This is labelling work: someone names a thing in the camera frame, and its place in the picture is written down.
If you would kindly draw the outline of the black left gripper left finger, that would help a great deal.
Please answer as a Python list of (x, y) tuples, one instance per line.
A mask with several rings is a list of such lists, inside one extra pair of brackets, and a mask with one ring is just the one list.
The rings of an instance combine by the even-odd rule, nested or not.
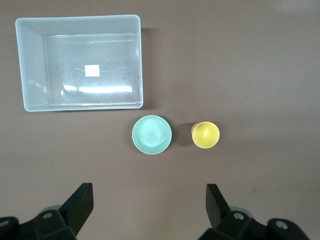
[(35, 218), (37, 239), (76, 240), (93, 208), (93, 184), (82, 183), (64, 204), (47, 209)]

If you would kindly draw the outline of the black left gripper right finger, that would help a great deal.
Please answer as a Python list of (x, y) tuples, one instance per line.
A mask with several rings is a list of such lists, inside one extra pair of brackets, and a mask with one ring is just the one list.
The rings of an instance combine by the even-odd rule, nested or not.
[(246, 240), (251, 218), (239, 210), (231, 210), (216, 184), (206, 185), (205, 209), (211, 228), (201, 240)]

